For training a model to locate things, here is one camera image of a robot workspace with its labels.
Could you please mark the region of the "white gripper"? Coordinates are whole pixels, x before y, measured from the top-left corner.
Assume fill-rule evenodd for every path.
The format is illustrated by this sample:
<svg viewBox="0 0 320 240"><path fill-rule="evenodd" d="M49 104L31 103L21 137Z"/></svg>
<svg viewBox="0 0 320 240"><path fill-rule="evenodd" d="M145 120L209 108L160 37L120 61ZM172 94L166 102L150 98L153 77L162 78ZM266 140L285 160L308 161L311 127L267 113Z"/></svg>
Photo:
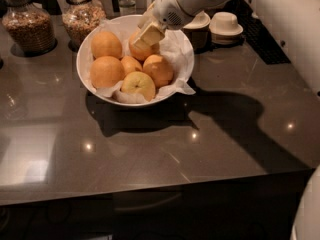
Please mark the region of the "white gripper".
<svg viewBox="0 0 320 240"><path fill-rule="evenodd" d="M158 44L165 37L166 29L178 30L190 23L194 15L188 12L187 0L155 0L142 14L138 33L132 44L144 49ZM152 17L157 21L148 21Z"/></svg>

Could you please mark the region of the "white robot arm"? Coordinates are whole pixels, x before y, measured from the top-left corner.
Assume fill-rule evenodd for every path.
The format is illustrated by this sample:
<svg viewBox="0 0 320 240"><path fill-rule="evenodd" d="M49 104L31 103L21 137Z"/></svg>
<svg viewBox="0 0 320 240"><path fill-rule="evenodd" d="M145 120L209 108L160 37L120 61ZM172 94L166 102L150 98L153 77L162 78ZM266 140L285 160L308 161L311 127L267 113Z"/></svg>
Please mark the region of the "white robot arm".
<svg viewBox="0 0 320 240"><path fill-rule="evenodd" d="M280 51L319 86L319 19L303 0L247 0L263 25L281 43ZM143 239L169 240L318 240L319 169L305 164L267 136L258 126L263 107L255 99L233 92L176 96L159 104L157 114L178 120L191 112L209 116L232 141L265 170L256 177L233 176L227 171L242 163L217 162L216 181L185 185L172 210L146 216Z"/></svg>

